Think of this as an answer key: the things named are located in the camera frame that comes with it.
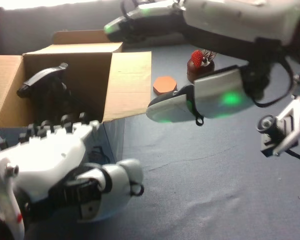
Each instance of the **robotic hand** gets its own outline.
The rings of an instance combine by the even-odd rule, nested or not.
[[[248,61],[201,76],[194,85],[158,96],[147,116],[156,122],[222,118],[253,105],[275,104],[288,94],[293,101],[278,117],[263,118],[262,152],[279,155],[300,138],[300,75],[294,75],[286,57],[300,64],[300,0],[133,0],[135,9],[104,27],[113,42],[136,43],[148,37],[181,33],[192,45]],[[274,64],[289,76],[289,88],[267,103],[263,99]]]
[[[62,126],[31,124],[19,144],[0,142],[0,239],[23,240],[29,224],[72,209],[80,222],[94,222],[121,211],[133,196],[141,196],[140,162],[88,162],[98,121]]]

